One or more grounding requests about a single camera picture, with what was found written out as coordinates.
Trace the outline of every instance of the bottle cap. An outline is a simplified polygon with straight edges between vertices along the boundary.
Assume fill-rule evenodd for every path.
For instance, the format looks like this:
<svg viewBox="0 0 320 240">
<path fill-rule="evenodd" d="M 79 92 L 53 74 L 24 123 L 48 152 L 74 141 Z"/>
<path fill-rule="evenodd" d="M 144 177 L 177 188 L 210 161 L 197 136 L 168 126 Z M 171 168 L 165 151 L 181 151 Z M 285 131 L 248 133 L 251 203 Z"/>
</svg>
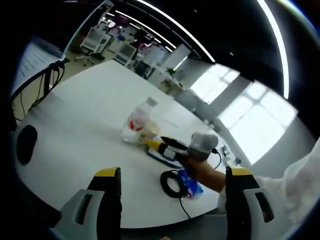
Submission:
<svg viewBox="0 0 320 240">
<path fill-rule="evenodd" d="M 146 99 L 146 103 L 151 107 L 155 107 L 158 105 L 158 102 L 156 100 L 154 100 L 152 97 L 148 97 Z"/>
</svg>

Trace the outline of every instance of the window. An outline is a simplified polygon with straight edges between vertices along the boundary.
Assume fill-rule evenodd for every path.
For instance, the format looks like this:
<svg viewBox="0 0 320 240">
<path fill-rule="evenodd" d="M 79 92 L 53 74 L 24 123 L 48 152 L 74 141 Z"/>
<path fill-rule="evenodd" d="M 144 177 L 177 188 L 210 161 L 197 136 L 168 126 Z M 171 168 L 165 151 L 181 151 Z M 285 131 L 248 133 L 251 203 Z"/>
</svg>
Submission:
<svg viewBox="0 0 320 240">
<path fill-rule="evenodd" d="M 190 89 L 204 102 L 211 104 L 239 74 L 238 71 L 215 64 Z"/>
<path fill-rule="evenodd" d="M 254 164 L 276 144 L 296 114 L 286 100 L 254 82 L 219 119 Z"/>
</svg>

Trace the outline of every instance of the ceiling light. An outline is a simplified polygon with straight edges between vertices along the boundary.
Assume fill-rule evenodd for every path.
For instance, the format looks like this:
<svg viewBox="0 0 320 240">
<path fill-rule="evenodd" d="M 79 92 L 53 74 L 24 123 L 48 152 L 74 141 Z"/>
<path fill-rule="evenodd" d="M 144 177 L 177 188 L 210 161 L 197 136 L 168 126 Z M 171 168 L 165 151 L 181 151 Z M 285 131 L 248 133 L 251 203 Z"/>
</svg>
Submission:
<svg viewBox="0 0 320 240">
<path fill-rule="evenodd" d="M 140 27 L 138 27 L 137 25 L 134 25 L 134 24 L 131 23 L 131 22 L 130 22 L 129 24 L 130 24 L 131 26 L 135 27 L 136 29 L 139 29 L 139 30 L 141 29 Z"/>
<path fill-rule="evenodd" d="M 153 10 L 157 11 L 162 16 L 166 17 L 168 20 L 173 22 L 177 27 L 179 27 L 185 34 L 187 34 L 204 51 L 204 53 L 209 57 L 209 59 L 212 62 L 215 62 L 215 59 L 210 55 L 210 53 L 205 49 L 205 47 L 187 29 L 185 29 L 180 23 L 178 23 L 176 20 L 174 20 L 168 14 L 166 14 L 165 12 L 163 12 L 160 9 L 156 8 L 155 6 L 151 5 L 150 3 L 147 3 L 147 2 L 145 2 L 143 0 L 136 0 L 136 1 L 148 6 L 149 8 L 152 8 Z"/>
<path fill-rule="evenodd" d="M 166 48 L 170 53 L 173 53 L 173 51 L 172 51 L 169 47 L 165 46 L 165 48 Z"/>
<path fill-rule="evenodd" d="M 155 41 L 157 41 L 158 43 L 161 43 L 161 41 L 159 41 L 158 39 L 154 38 Z"/>
<path fill-rule="evenodd" d="M 177 48 L 177 47 L 176 47 L 175 45 L 173 45 L 168 39 L 166 39 L 164 36 L 162 36 L 162 35 L 160 35 L 159 33 L 157 33 L 157 32 L 156 32 L 155 30 L 153 30 L 151 27 L 145 25 L 144 23 L 138 21 L 137 19 L 135 19 L 135 18 L 133 18 L 133 17 L 127 15 L 127 14 L 124 14 L 123 12 L 120 12 L 120 11 L 118 11 L 118 10 L 116 10 L 115 12 L 118 13 L 118 14 L 121 14 L 121 15 L 123 15 L 123 16 L 125 16 L 125 17 L 127 17 L 127 18 L 129 18 L 129 19 L 131 19 L 131 20 L 133 20 L 133 21 L 135 21 L 135 22 L 137 22 L 137 23 L 140 24 L 141 26 L 144 26 L 145 28 L 149 29 L 150 31 L 152 31 L 153 33 L 155 33 L 156 35 L 158 35 L 160 38 L 162 38 L 163 40 L 165 40 L 171 47 L 173 47 L 174 49 Z"/>
<path fill-rule="evenodd" d="M 289 66 L 288 66 L 285 43 L 282 38 L 277 21 L 274 15 L 272 14 L 270 8 L 266 4 L 266 2 L 264 0 L 257 0 L 257 2 L 259 3 L 260 7 L 264 11 L 264 14 L 268 18 L 268 21 L 270 22 L 273 33 L 275 35 L 276 42 L 279 47 L 280 58 L 282 63 L 282 73 L 283 73 L 283 96 L 284 98 L 288 99 L 289 98 Z"/>
<path fill-rule="evenodd" d="M 186 56 L 184 59 L 182 59 L 181 62 L 178 63 L 178 65 L 173 69 L 173 71 L 177 70 L 178 67 L 180 67 L 180 65 L 188 58 L 188 56 Z"/>
</svg>

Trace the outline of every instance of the floor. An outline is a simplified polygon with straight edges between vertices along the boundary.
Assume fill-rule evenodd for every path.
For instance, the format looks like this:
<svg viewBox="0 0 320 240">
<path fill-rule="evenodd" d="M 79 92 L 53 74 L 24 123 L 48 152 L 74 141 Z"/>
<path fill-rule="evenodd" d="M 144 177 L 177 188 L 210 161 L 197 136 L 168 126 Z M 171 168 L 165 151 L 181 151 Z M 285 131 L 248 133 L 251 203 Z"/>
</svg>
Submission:
<svg viewBox="0 0 320 240">
<path fill-rule="evenodd" d="M 96 60 L 96 64 L 101 64 L 107 61 L 110 61 L 114 58 L 115 54 L 105 50 L 102 55 L 105 57 L 105 60 L 99 61 Z M 88 68 L 91 68 L 93 65 L 91 63 L 87 63 L 84 66 L 84 60 L 80 59 L 75 61 L 75 57 L 78 55 L 67 51 L 66 57 L 70 60 L 70 62 L 65 64 L 65 72 L 63 78 L 61 79 L 60 83 L 67 81 L 70 77 L 84 71 Z M 22 120 L 24 116 L 27 114 L 28 110 L 30 109 L 31 105 L 35 102 L 37 98 L 42 97 L 43 95 L 43 85 L 44 81 L 41 81 L 41 77 L 37 78 L 31 84 L 29 84 L 22 92 L 19 94 L 12 102 L 12 108 L 16 119 Z"/>
</svg>

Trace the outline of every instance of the white desk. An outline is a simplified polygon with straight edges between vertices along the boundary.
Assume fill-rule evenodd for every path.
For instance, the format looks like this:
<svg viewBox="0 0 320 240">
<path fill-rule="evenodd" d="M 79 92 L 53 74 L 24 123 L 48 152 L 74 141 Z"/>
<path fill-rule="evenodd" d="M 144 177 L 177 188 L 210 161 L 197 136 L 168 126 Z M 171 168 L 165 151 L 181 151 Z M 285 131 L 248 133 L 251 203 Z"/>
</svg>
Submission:
<svg viewBox="0 0 320 240">
<path fill-rule="evenodd" d="M 178 199 L 167 196 L 160 174 L 169 167 L 147 156 L 120 137 L 132 109 L 152 96 L 159 104 L 154 119 L 164 136 L 190 143 L 193 132 L 206 126 L 187 109 L 146 80 L 115 61 L 84 70 L 59 84 L 23 119 L 38 132 L 33 156 L 25 166 L 16 161 L 22 181 L 52 207 L 61 207 L 94 174 L 121 167 L 122 228 L 148 228 L 187 220 Z M 209 162 L 216 166 L 217 155 Z M 184 199 L 191 217 L 217 207 L 218 193 L 206 188 L 197 199 Z"/>
</svg>

